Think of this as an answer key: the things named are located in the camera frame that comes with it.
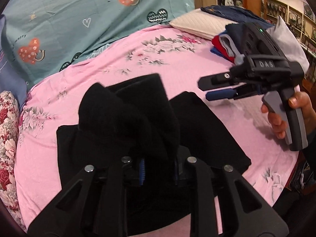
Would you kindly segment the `right hand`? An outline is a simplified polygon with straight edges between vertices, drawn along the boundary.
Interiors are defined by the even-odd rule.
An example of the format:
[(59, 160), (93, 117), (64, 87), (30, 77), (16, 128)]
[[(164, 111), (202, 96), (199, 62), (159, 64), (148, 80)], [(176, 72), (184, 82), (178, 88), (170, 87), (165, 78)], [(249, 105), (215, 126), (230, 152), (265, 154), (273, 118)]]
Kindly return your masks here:
[[(289, 100), (289, 106), (293, 109), (301, 108), (305, 123), (306, 134), (310, 135), (315, 131), (315, 111), (312, 108), (312, 103), (309, 95), (305, 92), (295, 92), (293, 97)], [(261, 106), (261, 112), (267, 113), (268, 121), (272, 126), (273, 132), (279, 139), (285, 138), (286, 122), (282, 120), (281, 116), (269, 111), (268, 107), (263, 104)]]

